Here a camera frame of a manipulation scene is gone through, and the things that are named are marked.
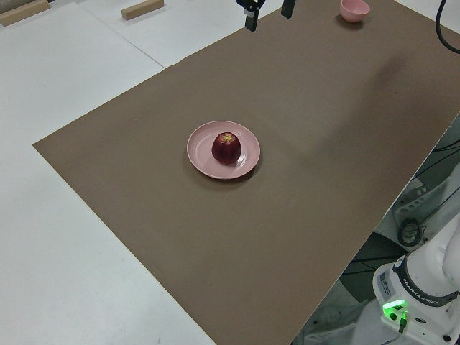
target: green light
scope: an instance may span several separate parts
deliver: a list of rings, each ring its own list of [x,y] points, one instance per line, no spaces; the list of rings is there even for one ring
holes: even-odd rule
[[[394,302],[385,303],[382,307],[387,310],[399,305],[405,305],[405,300],[395,300]]]

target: brown table mat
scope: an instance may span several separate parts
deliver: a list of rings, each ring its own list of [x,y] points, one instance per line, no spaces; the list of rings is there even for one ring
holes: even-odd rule
[[[369,4],[298,1],[35,144],[218,345],[289,344],[460,109],[434,23]],[[219,119],[256,134],[250,178],[188,161]]]

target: dark red fruit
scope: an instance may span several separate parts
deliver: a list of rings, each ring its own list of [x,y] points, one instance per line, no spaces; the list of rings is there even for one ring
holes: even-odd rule
[[[242,145],[235,134],[230,132],[220,133],[214,140],[212,148],[213,157],[220,163],[235,163],[242,154]]]

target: white tabletop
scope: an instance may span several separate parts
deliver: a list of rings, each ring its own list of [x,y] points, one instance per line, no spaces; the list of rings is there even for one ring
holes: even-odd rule
[[[213,344],[32,147],[244,25],[235,0],[124,21],[137,2],[56,0],[0,27],[0,344]],[[438,0],[400,2],[436,15]],[[460,31],[450,2],[443,22]]]

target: pink plate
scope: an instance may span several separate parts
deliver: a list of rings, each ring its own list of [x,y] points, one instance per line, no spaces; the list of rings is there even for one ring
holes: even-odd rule
[[[235,134],[241,143],[241,156],[234,164],[225,165],[214,159],[211,148],[222,132]],[[246,127],[230,121],[213,121],[198,127],[187,142],[187,154],[192,164],[212,178],[228,180],[247,174],[260,157],[257,138]]]

